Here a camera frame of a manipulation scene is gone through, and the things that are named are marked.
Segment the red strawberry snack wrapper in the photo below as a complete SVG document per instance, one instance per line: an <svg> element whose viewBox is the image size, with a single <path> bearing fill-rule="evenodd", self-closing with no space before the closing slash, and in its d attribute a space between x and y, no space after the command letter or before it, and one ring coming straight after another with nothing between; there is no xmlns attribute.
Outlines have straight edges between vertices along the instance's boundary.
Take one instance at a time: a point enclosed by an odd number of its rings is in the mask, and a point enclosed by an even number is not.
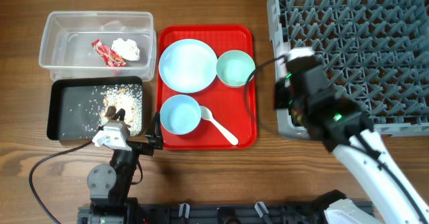
<svg viewBox="0 0 429 224"><path fill-rule="evenodd" d="M95 40L91 46L95 49L97 54L103 59L108 67L124 67L125 61L122 57L112 48L104 45L100 40Z"/></svg>

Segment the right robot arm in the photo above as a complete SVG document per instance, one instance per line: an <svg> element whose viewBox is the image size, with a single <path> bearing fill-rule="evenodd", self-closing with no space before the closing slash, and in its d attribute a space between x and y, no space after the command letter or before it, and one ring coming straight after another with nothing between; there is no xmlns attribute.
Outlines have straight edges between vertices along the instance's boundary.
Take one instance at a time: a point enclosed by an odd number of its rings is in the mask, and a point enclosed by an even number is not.
<svg viewBox="0 0 429 224"><path fill-rule="evenodd" d="M386 223L427 223L428 205L399 169L360 106L336 97L314 55L276 58L286 70L277 81L275 107L288 108L310 139L355 177Z"/></svg>

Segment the rice food leftovers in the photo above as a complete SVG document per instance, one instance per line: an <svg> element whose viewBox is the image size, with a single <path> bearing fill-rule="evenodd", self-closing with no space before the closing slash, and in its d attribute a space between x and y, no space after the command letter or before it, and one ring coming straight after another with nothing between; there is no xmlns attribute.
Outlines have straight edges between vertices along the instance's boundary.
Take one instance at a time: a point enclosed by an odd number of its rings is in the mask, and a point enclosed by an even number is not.
<svg viewBox="0 0 429 224"><path fill-rule="evenodd" d="M143 90L139 84L67 87L62 92L58 135L61 139L92 138L120 109L131 136L142 130Z"/></svg>

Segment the white napkin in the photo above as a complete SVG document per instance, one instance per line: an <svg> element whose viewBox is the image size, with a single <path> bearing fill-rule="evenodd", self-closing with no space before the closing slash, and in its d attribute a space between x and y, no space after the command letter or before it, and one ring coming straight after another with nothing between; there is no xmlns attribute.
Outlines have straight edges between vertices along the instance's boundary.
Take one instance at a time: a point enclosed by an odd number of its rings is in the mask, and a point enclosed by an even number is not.
<svg viewBox="0 0 429 224"><path fill-rule="evenodd" d="M118 38L114 40L112 49L125 60L137 61L140 59L140 50L137 47L137 43L131 39L125 41L122 38Z"/></svg>

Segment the light blue bowl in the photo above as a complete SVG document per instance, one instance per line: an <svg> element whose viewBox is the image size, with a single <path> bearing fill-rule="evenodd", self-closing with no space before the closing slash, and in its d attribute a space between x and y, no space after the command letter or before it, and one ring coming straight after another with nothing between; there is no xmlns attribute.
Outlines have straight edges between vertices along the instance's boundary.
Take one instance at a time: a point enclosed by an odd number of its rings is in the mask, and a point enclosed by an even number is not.
<svg viewBox="0 0 429 224"><path fill-rule="evenodd" d="M167 99L160 109L162 126L175 135L194 131L201 120L199 103L188 95L175 95Z"/></svg>

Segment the mint green bowl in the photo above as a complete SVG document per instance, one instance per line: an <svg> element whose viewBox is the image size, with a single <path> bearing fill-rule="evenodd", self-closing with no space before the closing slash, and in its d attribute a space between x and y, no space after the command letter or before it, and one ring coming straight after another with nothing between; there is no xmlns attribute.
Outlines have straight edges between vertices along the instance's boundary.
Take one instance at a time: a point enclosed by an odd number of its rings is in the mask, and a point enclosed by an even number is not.
<svg viewBox="0 0 429 224"><path fill-rule="evenodd" d="M229 50L223 53L216 66L217 76L228 87L243 87L250 74L255 70L255 63L246 52Z"/></svg>

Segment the white plastic spoon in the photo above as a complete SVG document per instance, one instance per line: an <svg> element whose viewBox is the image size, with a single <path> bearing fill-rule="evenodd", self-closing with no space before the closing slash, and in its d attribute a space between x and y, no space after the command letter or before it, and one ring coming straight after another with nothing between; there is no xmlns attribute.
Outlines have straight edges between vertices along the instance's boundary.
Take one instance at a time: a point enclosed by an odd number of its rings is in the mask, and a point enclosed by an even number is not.
<svg viewBox="0 0 429 224"><path fill-rule="evenodd" d="M211 122L219 131L220 133L225 137L225 139L232 145L237 146L239 143L239 140L225 127L223 127L212 115L212 112L210 109L208 109L205 106L200 106L201 110L201 117L205 121Z"/></svg>

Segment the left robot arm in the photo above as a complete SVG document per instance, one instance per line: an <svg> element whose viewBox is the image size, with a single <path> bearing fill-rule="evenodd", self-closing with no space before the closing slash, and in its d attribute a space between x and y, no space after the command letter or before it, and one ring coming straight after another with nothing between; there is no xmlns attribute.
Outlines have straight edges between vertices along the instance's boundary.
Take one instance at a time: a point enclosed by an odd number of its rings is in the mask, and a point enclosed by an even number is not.
<svg viewBox="0 0 429 224"><path fill-rule="evenodd" d="M78 211L78 224L147 223L138 200L128 193L136 184L133 181L135 171L142 169L139 157L152 156L155 150L164 148L160 114L157 112L152 118L145 133L146 142L129 139L124 119L125 110L118 110L92 138L96 147L106 146L113 150L113 155L108 164L98 165L89 172L90 207Z"/></svg>

